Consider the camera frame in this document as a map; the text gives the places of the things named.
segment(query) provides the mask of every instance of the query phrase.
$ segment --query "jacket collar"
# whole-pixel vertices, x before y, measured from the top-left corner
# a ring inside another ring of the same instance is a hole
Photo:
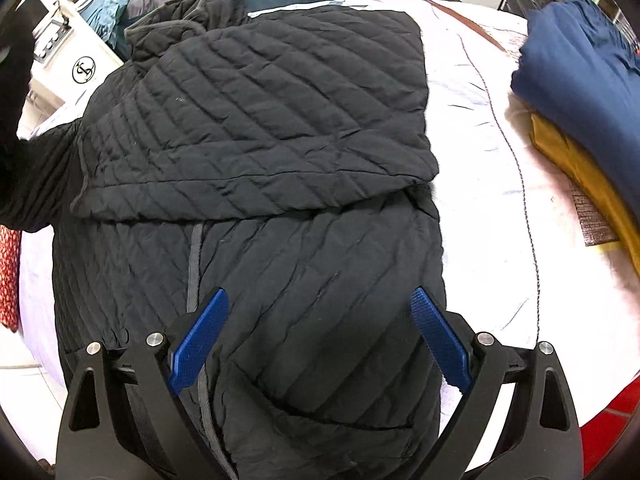
[[[171,0],[127,27],[125,37],[132,62],[144,74],[169,47],[247,20],[242,0]]]

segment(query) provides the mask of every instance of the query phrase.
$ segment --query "white bedsheet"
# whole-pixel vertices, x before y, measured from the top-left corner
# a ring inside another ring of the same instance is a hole
[[[584,196],[530,145],[530,114],[510,91],[514,59],[422,0],[342,4],[401,10],[421,28],[430,86],[427,135],[440,165],[433,190],[448,309],[504,344],[552,342],[578,419],[586,423],[640,370],[640,280],[619,243],[586,245],[578,218]],[[526,34],[526,22],[516,16],[446,5],[514,48]],[[31,351],[62,378],[50,272],[36,263],[50,255],[50,235],[39,235],[23,238],[20,309]],[[504,390],[472,465],[488,460],[495,446],[510,402]],[[443,386],[443,425],[459,398]]]

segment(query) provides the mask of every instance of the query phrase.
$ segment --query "folded navy blanket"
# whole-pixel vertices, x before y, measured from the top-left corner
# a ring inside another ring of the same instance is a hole
[[[511,88],[591,153],[640,223],[640,56],[591,0],[528,26]]]

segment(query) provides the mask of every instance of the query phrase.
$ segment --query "mustard yellow fabric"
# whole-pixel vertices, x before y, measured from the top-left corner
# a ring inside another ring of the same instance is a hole
[[[620,237],[640,275],[640,228],[611,181],[580,144],[544,117],[534,113],[532,118],[530,137],[533,145],[587,194]]]

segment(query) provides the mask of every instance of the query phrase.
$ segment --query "red floor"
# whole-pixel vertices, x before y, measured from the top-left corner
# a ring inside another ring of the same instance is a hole
[[[625,429],[640,402],[640,378],[627,386],[606,409],[582,427],[584,474],[590,473]]]

